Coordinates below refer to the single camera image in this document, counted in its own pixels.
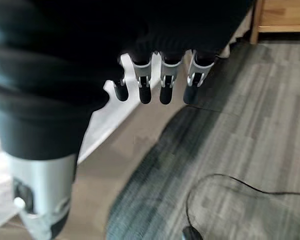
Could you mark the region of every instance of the black wire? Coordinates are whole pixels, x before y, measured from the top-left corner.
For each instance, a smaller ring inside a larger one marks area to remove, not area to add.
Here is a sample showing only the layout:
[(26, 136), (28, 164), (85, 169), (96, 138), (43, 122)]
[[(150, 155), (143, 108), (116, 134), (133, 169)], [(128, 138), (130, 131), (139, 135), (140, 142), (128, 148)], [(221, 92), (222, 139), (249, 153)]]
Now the black wire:
[(189, 190), (187, 196), (186, 196), (186, 200), (185, 200), (185, 214), (186, 214), (186, 219), (188, 221), (188, 224), (189, 226), (191, 227), (194, 227), (190, 221), (190, 217), (189, 217), (189, 199), (190, 199), (190, 196), (191, 196), (191, 193), (197, 189), (197, 187), (203, 183), (204, 181), (206, 181), (207, 179), (209, 178), (212, 178), (212, 177), (226, 177), (226, 178), (229, 178), (231, 180), (234, 180), (238, 183), (241, 183), (245, 186), (247, 186), (248, 188), (251, 188), (259, 193), (262, 193), (262, 194), (267, 194), (267, 195), (276, 195), (276, 196), (282, 196), (282, 195), (294, 195), (294, 196), (300, 196), (300, 192), (294, 192), (294, 191), (263, 191), (261, 189), (258, 189), (254, 186), (251, 186), (249, 185), (248, 183), (234, 177), (234, 176), (230, 176), (230, 175), (227, 175), (227, 174), (223, 174), (223, 173), (213, 173), (213, 174), (208, 174), (202, 178), (200, 178), (196, 184), (194, 184), (191, 189)]

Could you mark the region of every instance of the wooden furniture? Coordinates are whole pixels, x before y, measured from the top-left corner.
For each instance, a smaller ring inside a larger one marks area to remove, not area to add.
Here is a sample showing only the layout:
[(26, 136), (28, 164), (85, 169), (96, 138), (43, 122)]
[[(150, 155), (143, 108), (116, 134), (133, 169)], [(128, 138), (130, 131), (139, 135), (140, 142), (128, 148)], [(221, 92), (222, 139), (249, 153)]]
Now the wooden furniture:
[(300, 0), (257, 0), (250, 42), (259, 33), (300, 32)]

